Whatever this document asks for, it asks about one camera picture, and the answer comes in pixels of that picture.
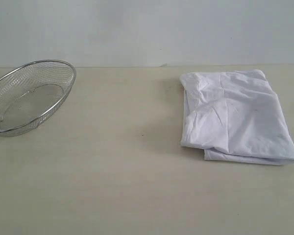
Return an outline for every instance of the beige table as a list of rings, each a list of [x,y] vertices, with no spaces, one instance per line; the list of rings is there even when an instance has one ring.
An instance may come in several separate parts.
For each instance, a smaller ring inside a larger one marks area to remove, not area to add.
[[[0,137],[0,235],[294,235],[294,164],[179,145],[180,74],[254,68],[294,140],[294,65],[77,69],[54,116]]]

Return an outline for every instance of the folded white fabric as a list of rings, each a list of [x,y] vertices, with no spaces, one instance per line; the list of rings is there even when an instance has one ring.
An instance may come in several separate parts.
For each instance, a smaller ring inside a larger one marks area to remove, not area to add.
[[[205,160],[294,163],[278,96],[262,71],[192,72],[180,80],[182,146],[204,149]]]

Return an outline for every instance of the white wall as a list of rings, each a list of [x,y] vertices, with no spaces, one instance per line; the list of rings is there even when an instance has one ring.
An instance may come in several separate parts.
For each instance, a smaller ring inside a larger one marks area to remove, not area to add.
[[[294,0],[0,0],[0,67],[294,63]]]

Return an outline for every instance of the metal mesh basket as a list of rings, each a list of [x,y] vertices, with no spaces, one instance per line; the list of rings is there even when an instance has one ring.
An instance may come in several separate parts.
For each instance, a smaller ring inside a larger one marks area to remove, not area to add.
[[[75,81],[74,67],[64,61],[41,60],[0,78],[0,136],[16,136],[37,128],[62,105]]]

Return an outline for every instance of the wire basket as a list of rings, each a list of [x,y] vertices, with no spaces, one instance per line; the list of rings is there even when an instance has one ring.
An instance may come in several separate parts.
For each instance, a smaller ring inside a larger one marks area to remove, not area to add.
[[[0,136],[24,134],[46,121],[69,95],[75,68],[60,60],[23,65],[0,78]]]

